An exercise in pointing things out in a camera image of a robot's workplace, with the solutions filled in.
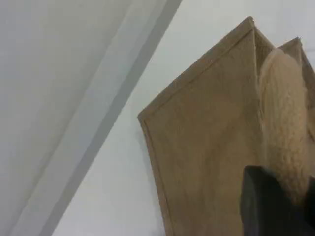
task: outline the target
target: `white ceiling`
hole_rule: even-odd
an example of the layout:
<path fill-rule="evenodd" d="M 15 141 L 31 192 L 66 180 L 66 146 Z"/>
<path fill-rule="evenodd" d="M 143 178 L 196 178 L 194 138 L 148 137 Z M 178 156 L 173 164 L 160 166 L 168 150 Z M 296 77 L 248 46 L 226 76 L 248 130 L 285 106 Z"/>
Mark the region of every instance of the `white ceiling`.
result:
<path fill-rule="evenodd" d="M 249 15 L 275 46 L 300 36 L 314 47 L 314 6 L 312 0 L 183 0 L 54 236 L 165 235 L 137 115 Z"/>
<path fill-rule="evenodd" d="M 0 235 L 21 213 L 131 0 L 0 3 Z"/>

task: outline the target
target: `black object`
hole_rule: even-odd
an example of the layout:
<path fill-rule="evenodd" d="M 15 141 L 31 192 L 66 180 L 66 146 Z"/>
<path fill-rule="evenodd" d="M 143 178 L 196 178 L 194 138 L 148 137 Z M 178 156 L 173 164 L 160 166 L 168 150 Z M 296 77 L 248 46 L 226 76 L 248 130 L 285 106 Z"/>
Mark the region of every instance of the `black object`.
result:
<path fill-rule="evenodd" d="M 315 236 L 313 178 L 304 207 L 298 208 L 270 173 L 260 166 L 247 166 L 240 207 L 244 236 Z"/>

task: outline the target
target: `white molding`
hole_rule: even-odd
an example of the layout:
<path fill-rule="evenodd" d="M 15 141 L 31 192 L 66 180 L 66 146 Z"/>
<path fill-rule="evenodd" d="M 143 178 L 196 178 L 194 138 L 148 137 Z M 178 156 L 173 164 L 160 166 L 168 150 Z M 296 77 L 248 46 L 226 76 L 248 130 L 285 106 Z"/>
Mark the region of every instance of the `white molding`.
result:
<path fill-rule="evenodd" d="M 53 233 L 180 3 L 133 0 L 10 236 Z"/>

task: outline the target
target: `fuzzy beige plush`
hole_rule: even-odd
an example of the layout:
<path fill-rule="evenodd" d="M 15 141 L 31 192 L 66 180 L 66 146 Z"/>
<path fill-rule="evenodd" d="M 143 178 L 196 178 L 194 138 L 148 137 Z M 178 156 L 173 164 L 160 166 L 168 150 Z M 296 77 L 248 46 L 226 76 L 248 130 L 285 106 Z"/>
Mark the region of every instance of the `fuzzy beige plush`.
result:
<path fill-rule="evenodd" d="M 292 202 L 309 187 L 306 88 L 298 63 L 280 49 L 266 58 L 259 84 L 265 167 Z"/>

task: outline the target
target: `jute bag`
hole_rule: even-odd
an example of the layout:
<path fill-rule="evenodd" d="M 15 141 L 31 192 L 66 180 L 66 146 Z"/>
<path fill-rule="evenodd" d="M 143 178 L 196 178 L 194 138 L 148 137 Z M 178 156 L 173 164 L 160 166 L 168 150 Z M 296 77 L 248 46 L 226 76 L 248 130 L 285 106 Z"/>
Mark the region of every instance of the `jute bag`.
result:
<path fill-rule="evenodd" d="M 294 39 L 282 46 L 315 75 Z M 243 169 L 259 165 L 257 84 L 274 46 L 248 17 L 140 114 L 167 236 L 241 236 Z M 309 108 L 315 105 L 309 93 Z"/>

